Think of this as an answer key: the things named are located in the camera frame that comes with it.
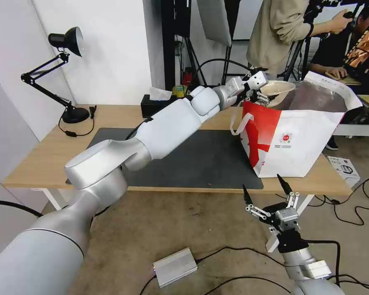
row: black tissue box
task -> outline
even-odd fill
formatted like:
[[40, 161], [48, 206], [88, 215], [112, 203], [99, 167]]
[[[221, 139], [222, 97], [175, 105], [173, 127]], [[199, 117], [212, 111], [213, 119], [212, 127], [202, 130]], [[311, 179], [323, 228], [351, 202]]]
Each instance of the black tissue box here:
[[142, 117], [149, 118], [153, 116], [155, 113], [173, 103], [177, 99], [178, 98], [176, 95], [171, 95], [169, 100], [150, 100], [150, 95], [145, 94], [141, 102]]

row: shoe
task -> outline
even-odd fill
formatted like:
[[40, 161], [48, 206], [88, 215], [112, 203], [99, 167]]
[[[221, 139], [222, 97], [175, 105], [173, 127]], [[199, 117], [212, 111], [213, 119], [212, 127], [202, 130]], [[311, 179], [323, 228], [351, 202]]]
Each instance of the shoe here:
[[327, 145], [325, 146], [329, 150], [338, 150], [339, 147], [337, 146], [335, 142], [335, 138], [332, 136], [330, 140], [328, 141]]

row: lamp arm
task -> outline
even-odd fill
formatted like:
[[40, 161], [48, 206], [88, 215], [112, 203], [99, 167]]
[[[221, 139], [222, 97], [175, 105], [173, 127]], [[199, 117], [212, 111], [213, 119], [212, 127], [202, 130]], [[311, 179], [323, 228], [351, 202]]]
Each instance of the lamp arm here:
[[[36, 80], [38, 78], [41, 78], [42, 76], [54, 71], [55, 69], [61, 67], [62, 65], [66, 64], [68, 62], [68, 56], [69, 54], [66, 52], [62, 52], [59, 55], [57, 55], [56, 57], [54, 57], [53, 59], [47, 61], [46, 63], [40, 65], [39, 67], [31, 70], [30, 72], [24, 73], [20, 76], [20, 78], [22, 79], [23, 82], [25, 82], [26, 84], [29, 84], [30, 86], [34, 87], [35, 89], [37, 89], [38, 91], [42, 92], [43, 94], [49, 96], [50, 98], [52, 98], [53, 100], [55, 100], [56, 102], [62, 104], [63, 106], [65, 106], [67, 109], [71, 109], [71, 101], [67, 101], [63, 98], [61, 98], [60, 96], [50, 92], [49, 90], [43, 88], [41, 85], [38, 85], [36, 83]], [[37, 77], [32, 77], [33, 74], [36, 74], [36, 72], [47, 66], [48, 64], [54, 62], [57, 59], [61, 59], [62, 62], [56, 66], [54, 66], [53, 68], [50, 68], [49, 70], [43, 71], [41, 74], [39, 74]]]

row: bag handle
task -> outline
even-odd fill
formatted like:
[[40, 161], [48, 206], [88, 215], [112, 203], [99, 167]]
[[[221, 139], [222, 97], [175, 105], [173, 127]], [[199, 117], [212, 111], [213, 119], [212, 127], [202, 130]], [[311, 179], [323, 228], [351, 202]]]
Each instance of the bag handle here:
[[241, 134], [242, 131], [245, 130], [246, 124], [249, 120], [254, 120], [254, 116], [251, 113], [246, 113], [246, 115], [242, 118], [242, 121], [240, 122], [238, 129], [234, 131], [233, 127], [234, 127], [235, 119], [237, 117], [239, 105], [240, 103], [238, 103], [236, 109], [233, 111], [232, 116], [231, 116], [230, 130], [231, 130], [231, 134], [234, 136]]

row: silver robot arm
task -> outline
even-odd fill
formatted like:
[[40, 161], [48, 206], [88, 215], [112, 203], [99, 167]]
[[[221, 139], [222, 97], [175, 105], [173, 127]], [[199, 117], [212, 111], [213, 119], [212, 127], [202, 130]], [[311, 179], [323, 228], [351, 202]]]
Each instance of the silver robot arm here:
[[262, 72], [232, 78], [215, 89], [202, 86], [165, 107], [126, 141], [100, 142], [70, 160], [65, 172], [77, 189], [70, 204], [39, 218], [0, 254], [0, 295], [66, 294], [89, 245], [96, 212], [115, 203], [128, 185], [120, 166], [139, 170], [162, 159], [216, 113], [232, 106], [246, 89], [267, 84]]
[[284, 259], [284, 268], [290, 279], [295, 282], [294, 295], [344, 295], [335, 284], [326, 280], [331, 275], [324, 260], [315, 259], [309, 245], [299, 233], [296, 211], [300, 194], [293, 192], [287, 182], [279, 175], [278, 179], [287, 195], [284, 203], [274, 204], [263, 209], [254, 206], [246, 187], [243, 185], [245, 210], [258, 217], [262, 223], [270, 225], [271, 232], [277, 233], [278, 251]]

